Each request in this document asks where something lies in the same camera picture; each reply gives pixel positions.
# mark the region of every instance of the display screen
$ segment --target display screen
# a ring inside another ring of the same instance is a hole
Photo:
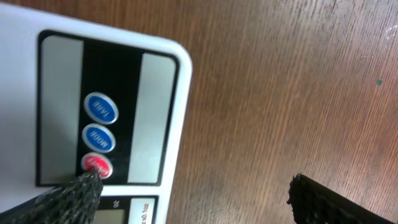
[[[123,224],[124,210],[97,210],[92,224]]]

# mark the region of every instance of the red button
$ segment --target red button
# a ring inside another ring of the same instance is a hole
[[[96,169],[102,179],[112,175],[113,166],[109,159],[101,154],[91,152],[81,158],[81,167],[84,170]]]

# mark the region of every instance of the brown tabletop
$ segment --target brown tabletop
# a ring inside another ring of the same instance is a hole
[[[293,223],[299,172],[398,220],[397,1],[7,2],[190,52],[169,224]]]

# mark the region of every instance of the wooden table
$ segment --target wooden table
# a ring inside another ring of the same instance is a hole
[[[190,52],[169,224],[293,223],[299,172],[398,220],[397,1],[7,2]]]

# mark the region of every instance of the wood grain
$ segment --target wood grain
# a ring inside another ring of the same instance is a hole
[[[7,2],[190,52],[169,224],[293,223],[299,172],[398,220],[397,1]]]

